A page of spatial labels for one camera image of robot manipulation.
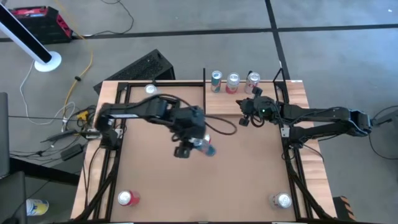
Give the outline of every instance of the yellow cable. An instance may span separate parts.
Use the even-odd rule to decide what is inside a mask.
[[[64,6],[60,3],[60,1],[59,1],[59,0],[54,0],[54,1],[55,1],[55,3],[58,5],[58,7],[61,9],[61,11],[62,11],[62,13],[63,13],[63,16],[65,16],[65,17],[72,23],[72,26],[71,26],[71,27],[72,27],[72,30],[74,31],[74,33],[75,33],[77,36],[79,36],[80,39],[86,41],[87,47],[88,47],[88,49],[90,50],[90,54],[91,54],[90,63],[87,65],[87,67],[84,69],[84,71],[82,71],[82,73],[79,75],[79,77],[81,78],[81,77],[83,77],[83,76],[87,73],[87,71],[90,69],[90,67],[91,67],[92,64],[93,64],[93,57],[94,57],[93,49],[90,47],[90,44],[88,43],[88,41],[87,41],[82,35],[80,35],[80,34],[76,31],[76,27],[77,27],[77,26],[76,26],[75,22],[73,21],[72,17],[69,15],[69,13],[67,13],[67,11],[65,10]],[[75,80],[75,81],[73,82],[72,86],[70,87],[69,92],[68,92],[68,95],[67,95],[67,97],[65,98],[65,103],[64,103],[65,106],[68,104],[69,98],[70,98],[70,96],[72,95],[72,91],[73,91],[73,89],[75,88],[77,82],[78,82],[78,81]]]

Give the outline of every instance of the white cable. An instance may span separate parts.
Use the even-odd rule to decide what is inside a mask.
[[[27,119],[28,119],[31,123],[34,123],[34,124],[37,124],[37,125],[47,125],[47,124],[51,124],[51,123],[54,121],[54,119],[52,119],[52,120],[49,121],[49,122],[45,122],[45,123],[36,123],[36,122],[32,121],[32,120],[29,118],[29,112],[28,112],[28,109],[27,109],[27,103],[26,103],[26,100],[25,100],[24,92],[22,91],[22,88],[24,87],[27,78],[29,77],[30,73],[32,73],[32,69],[33,69],[33,64],[34,64],[34,63],[35,63],[35,60],[33,60],[32,65],[30,66],[29,72],[27,73],[27,75],[26,75],[24,81],[22,81],[22,83],[21,83],[21,85],[20,85],[20,87],[19,87],[19,91],[20,91],[20,93],[21,93],[21,95],[22,95],[22,99],[24,100],[25,111],[26,111]],[[59,109],[58,112],[55,114],[54,118],[56,118],[56,117],[58,116],[58,114],[59,114],[64,108],[67,108],[69,105],[73,105],[73,109],[72,109],[72,112],[70,113],[69,117],[64,118],[64,119],[68,120],[68,119],[72,116],[73,112],[75,112],[75,107],[76,107],[76,105],[75,105],[74,102],[69,102],[67,105],[61,107],[61,109]]]

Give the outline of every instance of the gray concrete floor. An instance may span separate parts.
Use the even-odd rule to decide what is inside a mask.
[[[130,20],[121,6],[98,0],[61,0],[73,15],[82,34],[102,30],[122,31]],[[194,29],[270,27],[263,0],[135,0],[123,3],[135,18],[130,32],[157,32]],[[10,0],[7,7],[48,5],[52,0]],[[278,27],[345,26],[398,23],[398,3],[376,0],[278,0],[272,1]],[[280,38],[291,79],[304,81],[312,108],[345,106],[374,115],[398,105],[397,29],[347,30],[328,32],[287,32]],[[271,33],[223,34],[179,37],[146,37],[89,40],[94,49],[94,64],[71,97],[79,108],[96,104],[92,86],[153,49],[159,49],[174,65],[177,79],[200,79],[201,69],[225,73],[254,70],[270,79],[279,68]],[[25,84],[31,116],[53,116],[62,107],[65,95],[88,64],[89,51],[84,41],[48,45],[63,57],[56,71],[33,71]],[[0,91],[9,94],[9,112],[24,116],[19,85],[32,59],[12,42],[0,43]],[[60,130],[60,122],[37,126],[26,119],[10,119],[11,150],[33,152],[45,149],[39,143]],[[397,130],[389,124],[372,135],[376,150],[398,157]],[[320,143],[325,157],[333,196],[344,195],[359,221],[395,223],[398,219],[398,166],[372,152],[367,138],[340,136]],[[82,157],[48,164],[76,172]],[[42,184],[27,180],[27,194]],[[68,197],[59,198],[59,192]],[[50,210],[31,223],[66,220],[72,209],[76,188],[48,184],[35,198],[48,199]]]

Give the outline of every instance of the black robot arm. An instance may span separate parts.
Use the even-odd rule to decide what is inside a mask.
[[[272,98],[261,96],[262,90],[253,89],[254,98],[237,100],[244,117],[240,125],[247,126],[251,122],[254,126],[261,127],[264,121],[274,124],[284,124],[282,137],[288,138],[292,147],[302,147],[309,139],[316,139],[337,134],[350,136],[367,136],[371,130],[371,120],[368,115],[358,110],[343,107],[328,109],[306,109],[297,105],[276,103]],[[327,122],[313,128],[295,127],[301,121]]]
[[[112,126],[112,120],[117,118],[142,118],[149,123],[168,127],[174,134],[172,141],[180,141],[174,151],[174,156],[179,158],[188,158],[193,148],[193,139],[203,139],[206,132],[205,115],[201,108],[181,108],[180,100],[154,95],[138,103],[102,105],[95,128],[102,135],[103,147],[118,146],[118,134]]]

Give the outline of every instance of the wooden tabletop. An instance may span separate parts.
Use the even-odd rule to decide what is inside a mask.
[[[201,82],[198,80],[167,80],[167,81],[159,81],[159,82]],[[134,83],[147,83],[147,81],[134,81]],[[115,98],[116,98],[116,89],[118,86],[117,81],[106,81],[103,83],[101,93],[99,95],[99,100],[98,100],[98,105],[102,105],[103,103],[114,103]],[[269,95],[269,96],[275,96],[275,91],[273,84],[270,82],[262,82],[259,84],[259,86],[263,89],[263,95]],[[301,81],[287,81],[287,88],[289,91],[289,99],[290,99],[290,104],[293,105],[299,105],[302,108],[308,108],[308,101],[307,101],[307,96],[305,94],[305,89],[304,85]],[[211,103],[215,98],[211,95],[212,93],[210,91],[206,91],[206,113],[207,114],[218,114],[220,113],[217,112],[216,106],[217,103]],[[249,95],[244,95],[244,93],[238,93],[238,95],[233,95],[233,99],[240,99],[240,97],[243,99],[245,97],[250,97]],[[233,105],[231,103],[231,110],[236,110],[236,108],[239,109],[239,107]],[[231,110],[226,110],[222,112],[221,114],[230,114]],[[298,124],[298,126],[302,126],[305,128],[313,126],[313,123],[311,122],[301,122]],[[97,189],[98,189],[98,184],[100,181],[100,175],[101,175],[101,169],[103,165],[103,159],[104,159],[104,149],[100,149],[95,157],[93,158],[93,154],[96,151],[96,149],[99,146],[100,141],[99,140],[94,140],[91,141],[88,144],[87,150],[86,150],[86,156],[85,156],[85,170],[86,174],[88,173],[88,166],[90,164],[90,161],[93,160],[93,164],[91,167],[91,174],[90,174],[90,186],[88,189],[88,199],[91,200],[93,196],[95,195]],[[306,143],[308,146],[316,149],[318,152],[320,152],[318,141],[316,140],[309,140]],[[307,188],[311,192],[311,194],[314,196],[314,198],[317,200],[317,202],[323,207],[323,209],[330,214],[331,216],[335,217],[336,212],[333,204],[333,199],[331,196],[329,184],[328,184],[328,179],[326,176],[325,172],[325,167],[323,165],[322,159],[319,155],[315,154],[311,150],[307,149],[306,147],[300,150],[300,155],[302,159],[302,164],[303,164],[303,169],[305,173],[305,179],[307,182]],[[113,160],[110,160],[110,165],[109,169],[112,165]],[[99,217],[103,218],[104,217],[104,211],[106,210],[106,202],[108,198],[108,190],[104,193],[103,200],[101,203],[101,210]],[[299,197],[299,205],[300,205],[300,211],[301,211],[301,216],[305,217],[305,207],[303,206],[303,200],[302,200],[302,195],[300,193],[300,190],[297,188],[298,192],[298,197]],[[80,175],[80,182],[77,188],[76,192],[76,197],[75,197],[75,203],[73,205],[73,210],[71,214],[71,218],[77,217],[84,209],[84,201],[85,201],[85,184],[84,184],[84,179],[83,179],[83,173]]]

